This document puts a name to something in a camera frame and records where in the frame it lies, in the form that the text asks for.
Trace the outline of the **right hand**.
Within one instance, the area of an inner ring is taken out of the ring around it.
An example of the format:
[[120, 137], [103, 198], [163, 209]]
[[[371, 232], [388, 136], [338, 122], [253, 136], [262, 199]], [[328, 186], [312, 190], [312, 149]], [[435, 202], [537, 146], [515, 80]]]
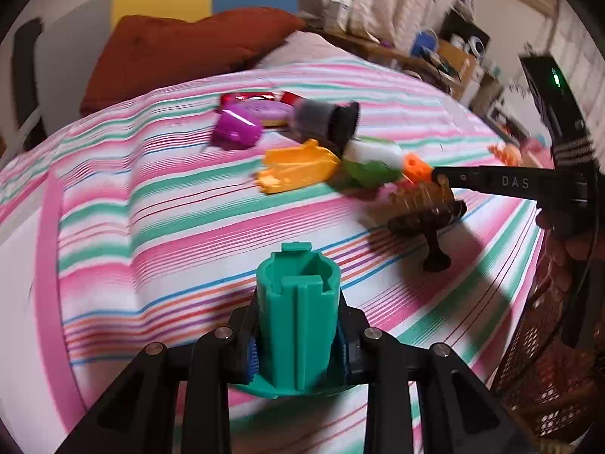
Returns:
[[536, 291], [550, 293], [557, 301], [562, 301], [572, 286], [572, 263], [586, 260], [593, 235], [587, 233], [569, 238], [556, 235], [552, 214], [546, 210], [539, 211], [535, 222], [545, 231], [543, 252], [534, 278]]

